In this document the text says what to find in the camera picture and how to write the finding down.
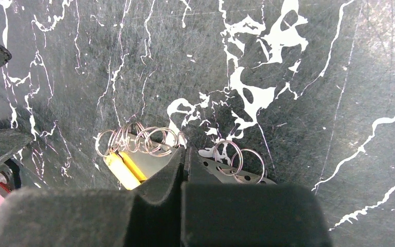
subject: black padding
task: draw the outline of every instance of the black padding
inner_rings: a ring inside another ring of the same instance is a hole
[[[123,246],[135,195],[21,189],[0,207],[3,246]]]
[[[183,184],[183,246],[331,246],[314,195],[291,185]]]

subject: yellow object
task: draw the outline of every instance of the yellow object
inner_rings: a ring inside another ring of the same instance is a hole
[[[143,172],[138,168],[138,166],[132,161],[132,159],[125,153],[119,152],[119,155],[122,157],[125,165],[130,169],[132,174],[140,181],[145,181],[148,178],[143,174]]]
[[[132,173],[125,165],[124,160],[117,154],[110,153],[104,161],[110,171],[127,190],[132,190],[141,184],[140,180]]]

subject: dark background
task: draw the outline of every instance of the dark background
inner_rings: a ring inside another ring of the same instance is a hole
[[[314,189],[336,246],[395,246],[395,1],[297,3],[2,0],[0,128],[35,136],[16,158],[51,187],[118,189],[94,137],[130,119],[234,137]]]

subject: white vein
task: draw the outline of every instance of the white vein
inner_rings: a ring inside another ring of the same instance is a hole
[[[185,19],[185,15],[187,14],[187,10],[191,11],[190,6],[188,5],[188,2],[186,2],[185,0],[180,0],[183,4],[185,4],[185,9],[184,9],[184,14],[183,14],[183,18],[182,18],[182,22],[183,22],[183,28],[186,27],[184,19]]]
[[[78,63],[78,66],[75,67],[75,70],[78,72],[78,69],[81,67],[81,51],[79,50],[78,43],[77,43],[78,36],[79,36],[79,24],[80,24],[78,0],[75,0],[75,4],[76,4],[77,19],[78,19],[77,26],[76,26],[76,35],[75,35],[75,39],[74,39],[75,47],[76,47],[76,50],[78,51],[78,53],[76,54],[76,61]]]
[[[32,20],[32,22],[42,32],[49,32],[49,31],[54,30],[55,27],[57,26],[57,23],[64,19],[64,16],[66,14],[66,6],[69,7],[71,2],[73,2],[73,0],[63,0],[63,3],[61,4],[61,7],[62,7],[61,15],[54,15],[53,16],[53,22],[52,22],[52,24],[49,25],[49,27],[45,27],[42,23],[40,23],[37,20],[37,16],[35,14],[33,15],[34,16],[34,20]]]
[[[380,206],[381,204],[386,203],[386,202],[388,201],[388,199],[390,198],[390,195],[391,195],[393,192],[395,192],[395,185],[394,185],[391,189],[389,189],[389,190],[384,194],[383,199],[380,200],[380,201],[378,201],[375,205],[373,205],[373,206],[365,206],[365,207],[364,207],[363,209],[361,209],[361,210],[357,210],[357,211],[355,211],[355,212],[353,212],[353,213],[344,215],[344,216],[340,219],[340,221],[339,221],[338,223],[336,223],[336,224],[334,225],[333,228],[330,229],[330,231],[331,231],[331,230],[334,230],[337,226],[339,226],[339,225],[341,225],[341,224],[343,224],[343,223],[345,223],[345,222],[350,222],[350,223],[352,223],[351,219],[358,220],[358,216],[359,216],[359,215],[366,215],[366,214],[367,214],[367,211],[368,211],[369,209],[377,208],[377,207]]]
[[[141,99],[143,101],[143,108],[141,108],[141,116],[143,116],[143,113],[145,112],[145,107],[146,107],[146,102],[145,102],[145,87],[146,87],[146,81],[148,80],[149,77],[152,76],[152,74],[155,71],[153,71],[152,73],[149,74],[149,76],[146,76],[146,79],[143,83],[143,88],[141,89]]]
[[[148,29],[148,22],[151,19],[152,13],[154,12],[154,3],[155,3],[155,0],[152,0],[151,10],[149,11],[148,17],[145,19],[145,29],[146,29],[146,33],[148,34],[148,38],[145,39],[145,52],[146,52],[146,54],[143,55],[143,56],[140,56],[140,59],[143,62],[143,64],[145,64],[145,62],[143,61],[143,58],[149,57],[150,59],[152,59],[152,55],[151,55],[152,39],[151,39],[151,33],[149,32],[149,29]]]
[[[377,128],[379,125],[392,124],[392,123],[394,123],[394,122],[395,122],[395,116],[394,116],[393,118],[390,118],[390,117],[381,117],[381,118],[376,119],[376,120],[373,122],[373,124],[372,124],[372,134],[369,135],[368,138],[364,141],[364,143],[363,143],[361,146],[358,147],[358,150],[357,150],[353,155],[351,155],[350,157],[348,157],[348,158],[346,158],[346,159],[340,161],[340,162],[337,164],[337,166],[336,166],[336,168],[335,168],[335,170],[334,170],[334,173],[333,173],[329,178],[327,178],[327,179],[325,179],[325,180],[322,180],[322,181],[319,181],[318,183],[316,183],[315,186],[314,186],[314,188],[312,189],[312,191],[316,190],[320,184],[326,183],[327,181],[333,179],[333,178],[337,175],[338,171],[340,170],[340,167],[341,167],[344,163],[346,163],[346,162],[352,160],[353,158],[355,158],[360,152],[365,153],[365,152],[366,152],[365,146],[375,137],[375,131],[376,131],[376,128]]]
[[[101,101],[101,99],[106,95],[106,93],[108,92],[108,88],[110,87],[110,81],[111,81],[111,77],[110,77],[110,66],[111,66],[111,58],[108,62],[108,82],[106,83],[106,89],[105,91],[102,93],[102,95],[98,98],[98,103],[96,104],[96,109],[98,109],[99,107],[99,103]]]
[[[324,68],[322,69],[322,71],[320,72],[319,76],[318,76],[316,79],[314,79],[312,82],[308,83],[308,85],[302,90],[302,92],[300,93],[301,96],[303,95],[303,93],[305,92],[305,90],[306,90],[311,84],[313,84],[313,83],[316,82],[320,77],[323,77],[323,76],[325,75],[325,71],[328,69],[329,62],[331,61],[332,47],[334,46],[334,42],[335,42],[335,41],[338,39],[338,37],[340,36],[340,27],[341,27],[341,25],[342,25],[343,15],[345,14],[345,13],[344,13],[344,8],[345,8],[346,6],[348,6],[349,4],[353,3],[353,2],[354,2],[354,0],[351,0],[351,1],[349,1],[349,2],[347,2],[347,3],[344,3],[344,4],[342,4],[342,5],[340,6],[340,10],[339,10],[339,12],[338,12],[337,32],[335,33],[335,36],[334,36],[334,38],[333,38],[332,41],[331,41],[331,47],[329,48],[329,51],[328,51],[328,59],[326,60],[326,64],[325,64]]]
[[[350,62],[352,61],[353,49],[354,49],[354,47],[355,47],[356,32],[358,31],[359,18],[360,18],[360,16],[361,16],[362,11],[363,11],[363,6],[361,6],[361,8],[360,8],[360,11],[359,11],[359,13],[358,13],[358,19],[357,19],[357,21],[356,21],[355,31],[354,31],[354,35],[353,35],[353,39],[352,39],[352,45],[351,45],[350,53],[349,53],[349,59],[348,59],[348,63],[347,63],[347,66],[348,66],[348,67],[350,66]],[[340,90],[340,96],[338,97],[337,106],[336,106],[336,108],[335,108],[334,122],[333,122],[333,124],[332,124],[331,137],[330,137],[330,139],[329,139],[329,145],[328,145],[328,149],[327,149],[327,151],[326,151],[325,161],[324,161],[324,164],[323,164],[321,173],[320,173],[320,179],[322,179],[323,173],[324,173],[325,168],[326,168],[327,163],[328,163],[329,153],[330,153],[330,151],[331,151],[331,144],[332,144],[332,141],[333,141],[333,138],[334,138],[335,124],[337,123],[338,110],[340,109],[340,103],[341,103],[341,101],[342,101],[343,93],[345,92],[345,89],[346,89],[346,84],[347,84],[347,81],[348,81],[348,76],[349,76],[349,71],[347,70],[347,71],[346,71],[346,76],[345,76],[345,81],[344,81],[344,83],[343,83],[343,88]],[[315,195],[316,195],[317,192],[318,192],[318,189],[319,189],[319,184],[317,184],[317,187],[316,187],[315,189],[316,189],[316,191],[315,191]]]

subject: silver key ring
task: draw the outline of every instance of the silver key ring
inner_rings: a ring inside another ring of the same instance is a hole
[[[99,140],[107,132],[112,132],[112,134],[110,136],[110,139],[108,141],[108,149],[107,149],[107,152],[108,152],[109,149],[110,149],[111,140],[113,139],[113,136],[114,136],[114,130],[104,130],[104,131],[102,131],[101,133],[98,134],[98,138],[96,138],[96,142],[95,142],[95,150],[98,153],[98,155],[101,156],[101,157],[106,157],[106,156],[104,154],[102,154],[101,151],[99,150]]]
[[[251,152],[251,153],[255,154],[255,155],[260,159],[261,165],[262,165],[262,167],[263,167],[263,173],[261,174],[260,179],[259,179],[257,182],[253,182],[253,183],[248,183],[248,182],[246,182],[246,181],[248,181],[248,180],[245,178],[245,176],[235,175],[235,176],[234,176],[234,179],[235,179],[237,182],[239,182],[240,184],[259,184],[259,183],[261,182],[261,180],[263,180],[264,175],[265,175],[265,163],[264,163],[263,158],[261,157],[261,155],[260,155],[257,151],[252,150],[252,149],[249,149],[249,148],[244,148],[244,149],[242,149],[242,150],[240,150],[240,151],[241,151],[241,152],[243,152],[243,151],[248,151],[248,152]],[[233,162],[234,162],[235,157],[237,157],[237,153],[235,153],[235,154],[232,156],[230,166],[233,165]]]
[[[232,173],[226,173],[226,172],[224,171],[224,169],[222,169],[221,167],[218,167],[217,170],[219,170],[219,172],[221,172],[222,174],[224,174],[224,175],[226,175],[226,176],[234,176],[234,175],[237,175],[237,174],[241,171],[241,169],[243,168],[243,154],[241,153],[241,149],[239,148],[239,146],[237,146],[237,144],[235,144],[234,142],[232,142],[232,141],[230,141],[230,140],[221,140],[220,142],[218,142],[218,143],[214,146],[214,150],[213,150],[213,153],[212,153],[212,157],[213,157],[214,160],[216,160],[217,148],[218,148],[221,144],[223,144],[223,143],[231,144],[231,145],[234,147],[234,149],[236,150],[236,154],[239,156],[239,160],[240,160],[240,162],[239,162],[239,167],[237,168],[237,171],[234,171],[234,172],[232,172]]]
[[[175,147],[177,145],[178,137],[176,136],[175,132],[173,132],[173,130],[171,130],[169,128],[156,128],[151,133],[149,133],[148,136],[146,137],[146,139],[145,139],[145,148],[146,148],[146,150],[148,151],[148,153],[150,155],[155,156],[155,157],[163,157],[163,156],[169,155],[170,153],[172,153],[172,150],[170,148],[169,148],[169,150],[165,151],[164,153],[159,153],[159,154],[155,154],[154,153],[154,152],[156,152],[156,151],[161,149],[161,144],[158,144],[158,146],[155,149],[153,149],[152,151],[149,151],[149,148],[150,148],[149,147],[150,146],[150,142],[149,141],[151,140],[151,135],[153,135],[157,131],[161,131],[163,133],[164,140],[162,141],[162,144],[164,144],[164,142],[166,140],[166,136],[167,136],[166,132],[169,132],[169,133],[173,134],[173,136],[175,138],[174,144],[172,146]]]
[[[150,139],[148,141],[146,141],[146,140],[147,140],[148,137],[150,137],[149,136],[149,131],[153,131],[153,130],[156,130],[156,129],[158,129],[158,127],[148,127],[148,128],[143,129],[142,131],[140,131],[140,133],[137,134],[137,136],[134,139],[134,145],[135,145],[135,148],[136,148],[135,151],[138,150],[138,151],[140,151],[142,153],[150,153],[150,151],[149,151],[150,147],[146,146],[146,142],[148,142],[148,144],[151,144],[152,141]],[[145,150],[141,149],[140,138],[144,138],[144,140],[145,140]],[[158,151],[160,149],[160,147],[161,147],[161,144],[158,144],[155,148],[153,148],[152,152]]]

